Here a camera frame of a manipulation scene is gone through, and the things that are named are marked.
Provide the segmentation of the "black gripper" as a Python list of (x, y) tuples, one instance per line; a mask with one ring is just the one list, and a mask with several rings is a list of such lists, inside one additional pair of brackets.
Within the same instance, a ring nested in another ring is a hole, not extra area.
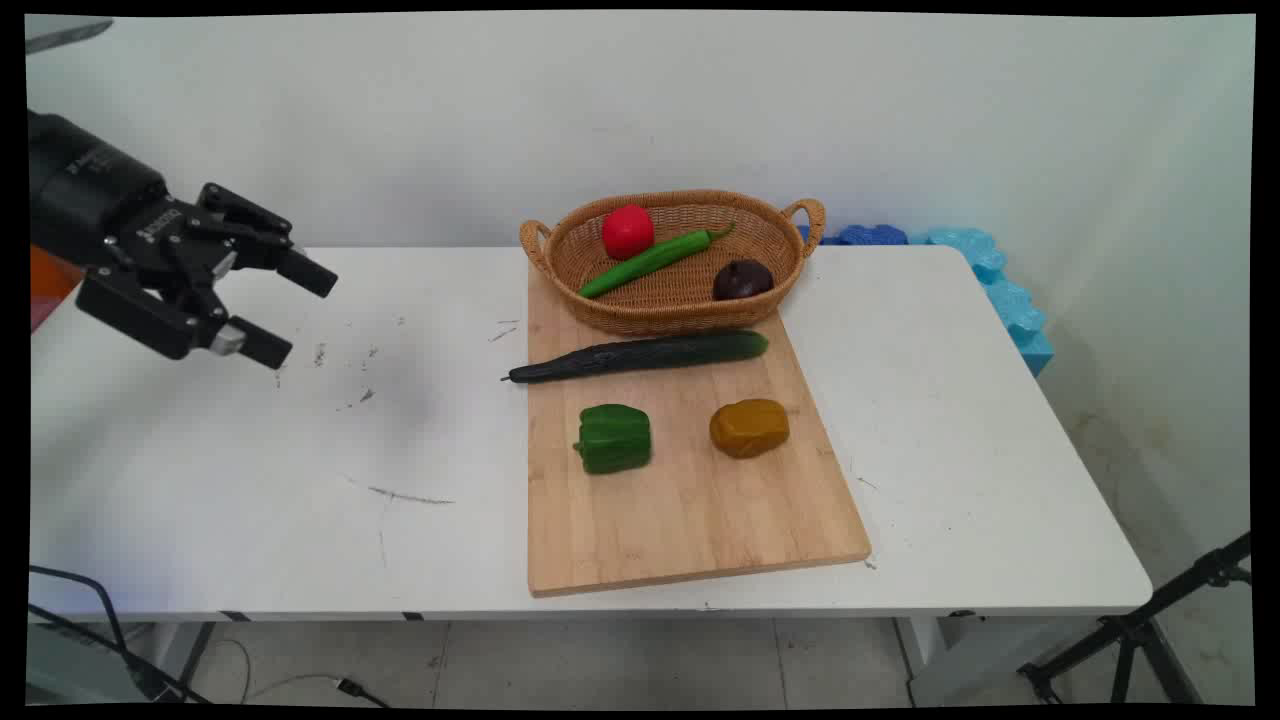
[(319, 297), (338, 282), (284, 217), (214, 183), (198, 208), (183, 202), (157, 170), (64, 117), (28, 113), (28, 168), (32, 240), (86, 272), (76, 306), (166, 359), (204, 350), (278, 369), (293, 343), (230, 314), (212, 287), (242, 269)]

